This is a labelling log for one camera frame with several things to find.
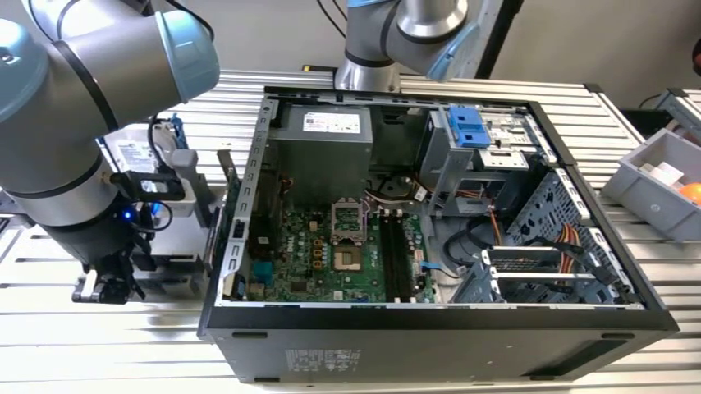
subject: power supply label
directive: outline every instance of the power supply label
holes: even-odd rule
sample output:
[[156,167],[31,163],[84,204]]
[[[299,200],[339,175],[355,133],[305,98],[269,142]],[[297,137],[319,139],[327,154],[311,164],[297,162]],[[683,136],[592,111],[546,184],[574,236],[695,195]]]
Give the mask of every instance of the power supply label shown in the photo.
[[361,115],[357,113],[307,112],[305,131],[361,134]]
[[355,372],[361,350],[353,349],[287,349],[290,372]]

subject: wall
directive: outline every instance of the wall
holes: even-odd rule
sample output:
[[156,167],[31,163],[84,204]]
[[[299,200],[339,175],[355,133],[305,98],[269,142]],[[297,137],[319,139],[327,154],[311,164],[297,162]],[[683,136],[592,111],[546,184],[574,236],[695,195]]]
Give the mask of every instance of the wall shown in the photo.
[[526,0],[493,78],[594,82],[620,106],[699,87],[699,0]]
[[[225,68],[298,71],[343,60],[345,41],[315,0],[183,3],[215,26]],[[31,26],[20,0],[0,0],[0,17]],[[617,105],[636,106],[669,86],[701,86],[691,64],[700,22],[699,0],[525,0],[493,77],[596,82]]]

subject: orange object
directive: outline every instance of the orange object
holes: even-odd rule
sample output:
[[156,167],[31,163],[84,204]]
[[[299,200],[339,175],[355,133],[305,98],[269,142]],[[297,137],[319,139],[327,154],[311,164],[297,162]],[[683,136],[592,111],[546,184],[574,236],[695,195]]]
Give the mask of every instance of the orange object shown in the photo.
[[701,204],[701,183],[691,183],[689,185],[683,186],[680,188],[680,193],[691,201],[693,201],[697,204]]

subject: blue plastic tab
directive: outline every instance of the blue plastic tab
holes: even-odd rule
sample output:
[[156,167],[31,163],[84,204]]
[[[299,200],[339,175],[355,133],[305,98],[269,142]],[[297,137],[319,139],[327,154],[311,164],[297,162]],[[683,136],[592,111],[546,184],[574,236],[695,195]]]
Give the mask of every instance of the blue plastic tab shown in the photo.
[[429,263],[427,261],[421,262],[421,268],[425,269],[442,269],[442,265],[440,263]]
[[492,145],[490,133],[476,108],[452,106],[449,123],[456,135],[456,144],[462,148],[488,148]]
[[48,55],[28,30],[0,19],[0,121],[24,107],[44,83]]
[[187,103],[211,90],[219,81],[219,59],[206,28],[184,11],[158,12],[155,20],[180,101]]
[[253,263],[253,275],[258,283],[273,286],[273,261],[257,261]]
[[453,41],[436,59],[434,65],[426,73],[430,79],[445,82],[462,73],[469,64],[470,50],[477,48],[474,44],[478,36],[480,25],[476,22],[469,23],[454,36]]

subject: ram slot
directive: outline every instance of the ram slot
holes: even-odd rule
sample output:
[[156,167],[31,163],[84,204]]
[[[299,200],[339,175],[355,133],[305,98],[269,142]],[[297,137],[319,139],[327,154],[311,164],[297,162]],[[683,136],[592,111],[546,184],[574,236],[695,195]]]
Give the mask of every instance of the ram slot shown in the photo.
[[387,302],[411,298],[411,265],[406,247],[402,219],[381,219],[381,255],[385,268],[385,292]]

